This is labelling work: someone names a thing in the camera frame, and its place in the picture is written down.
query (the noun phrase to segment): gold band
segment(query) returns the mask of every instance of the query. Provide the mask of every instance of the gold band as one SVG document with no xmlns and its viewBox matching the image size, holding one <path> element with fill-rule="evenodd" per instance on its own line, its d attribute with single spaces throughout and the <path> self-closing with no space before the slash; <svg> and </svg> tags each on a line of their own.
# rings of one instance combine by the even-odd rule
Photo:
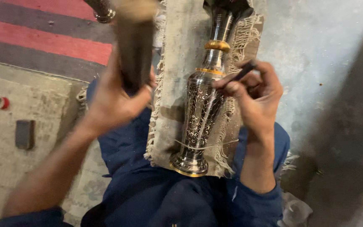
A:
<svg viewBox="0 0 363 227">
<path fill-rule="evenodd" d="M 225 41 L 220 41 L 220 40 L 209 40 L 205 45 L 204 45 L 205 49 L 216 49 L 216 50 L 221 50 L 221 51 L 225 51 L 226 53 L 229 52 L 229 50 L 231 49 L 231 46 L 225 42 Z"/>
<path fill-rule="evenodd" d="M 173 169 L 174 171 L 184 175 L 184 176 L 187 176 L 187 177 L 202 177 L 202 176 L 205 176 L 207 174 L 207 171 L 205 171 L 204 173 L 186 173 L 186 172 L 183 172 L 181 170 L 179 170 L 178 168 L 174 167 L 174 165 L 172 164 L 172 162 L 170 162 L 170 168 Z"/>
<path fill-rule="evenodd" d="M 221 71 L 216 71 L 216 70 L 208 70 L 208 69 L 203 69 L 203 68 L 195 68 L 197 71 L 201 71 L 201 72 L 206 72 L 206 73 L 213 73 L 213 74 L 217 74 L 217 75 L 222 75 L 225 76 L 225 74 Z"/>
</svg>

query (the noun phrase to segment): fingernail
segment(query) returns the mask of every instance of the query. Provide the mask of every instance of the fingernail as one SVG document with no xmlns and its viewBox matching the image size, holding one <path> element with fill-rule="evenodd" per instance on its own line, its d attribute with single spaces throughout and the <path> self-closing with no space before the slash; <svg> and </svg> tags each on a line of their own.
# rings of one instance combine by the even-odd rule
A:
<svg viewBox="0 0 363 227">
<path fill-rule="evenodd" d="M 239 83 L 230 82 L 229 84 L 226 85 L 225 89 L 230 93 L 234 93 L 239 89 Z"/>
<path fill-rule="evenodd" d="M 150 92 L 152 92 L 152 87 L 151 86 L 149 86 L 149 85 L 145 85 L 145 87 L 150 91 Z"/>
</svg>

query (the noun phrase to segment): vase neck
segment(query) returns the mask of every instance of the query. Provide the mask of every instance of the vase neck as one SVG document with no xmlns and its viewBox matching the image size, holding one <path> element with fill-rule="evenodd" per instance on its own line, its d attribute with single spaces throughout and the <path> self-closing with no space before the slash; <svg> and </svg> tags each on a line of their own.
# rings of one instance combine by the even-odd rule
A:
<svg viewBox="0 0 363 227">
<path fill-rule="evenodd" d="M 212 18 L 211 40 L 229 42 L 236 25 L 236 18 L 231 12 L 214 9 Z"/>
</svg>

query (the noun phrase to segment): metal vase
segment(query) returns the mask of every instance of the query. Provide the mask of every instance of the metal vase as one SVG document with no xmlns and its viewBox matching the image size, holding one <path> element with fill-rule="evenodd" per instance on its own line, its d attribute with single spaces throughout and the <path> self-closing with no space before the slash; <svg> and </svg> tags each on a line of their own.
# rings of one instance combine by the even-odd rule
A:
<svg viewBox="0 0 363 227">
<path fill-rule="evenodd" d="M 211 39 L 204 46 L 206 52 L 201 67 L 196 68 L 187 82 L 184 145 L 170 157 L 170 166 L 190 177 L 204 176 L 208 172 L 203 148 L 208 146 L 225 99 L 212 84 L 225 75 L 225 57 L 235 25 L 253 12 L 247 0 L 205 0 L 203 8 L 212 19 Z"/>
<path fill-rule="evenodd" d="M 100 23 L 110 23 L 114 16 L 115 11 L 111 7 L 109 0 L 84 0 L 93 10 L 94 17 Z"/>
</svg>

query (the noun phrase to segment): red object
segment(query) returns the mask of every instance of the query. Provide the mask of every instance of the red object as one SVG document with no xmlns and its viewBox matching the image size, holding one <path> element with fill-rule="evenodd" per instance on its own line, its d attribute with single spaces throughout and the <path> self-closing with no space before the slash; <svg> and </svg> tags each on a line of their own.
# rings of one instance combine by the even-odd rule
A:
<svg viewBox="0 0 363 227">
<path fill-rule="evenodd" d="M 2 97 L 3 105 L 1 107 L 1 110 L 7 109 L 10 105 L 10 101 L 6 97 Z"/>
<path fill-rule="evenodd" d="M 0 2 L 96 21 L 93 9 L 83 0 L 0 0 Z"/>
<path fill-rule="evenodd" d="M 106 65 L 112 46 L 0 22 L 0 42 Z"/>
<path fill-rule="evenodd" d="M 10 101 L 6 97 L 0 97 L 0 110 L 7 109 L 10 105 Z"/>
</svg>

